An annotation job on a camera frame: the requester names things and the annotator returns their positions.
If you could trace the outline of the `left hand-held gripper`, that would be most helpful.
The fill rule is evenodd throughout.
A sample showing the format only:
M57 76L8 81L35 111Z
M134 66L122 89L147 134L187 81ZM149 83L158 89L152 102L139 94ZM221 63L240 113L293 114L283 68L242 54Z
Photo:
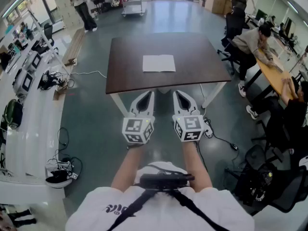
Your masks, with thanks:
M128 117L123 120L122 134L128 143L146 144L154 131L153 91L139 95L130 106Z

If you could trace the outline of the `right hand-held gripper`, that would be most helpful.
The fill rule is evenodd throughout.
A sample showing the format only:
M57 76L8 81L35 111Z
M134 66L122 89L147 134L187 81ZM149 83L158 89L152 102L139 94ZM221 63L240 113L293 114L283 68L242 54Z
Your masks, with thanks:
M173 92L174 130L181 142L199 141L204 132L203 116L196 101L187 93Z

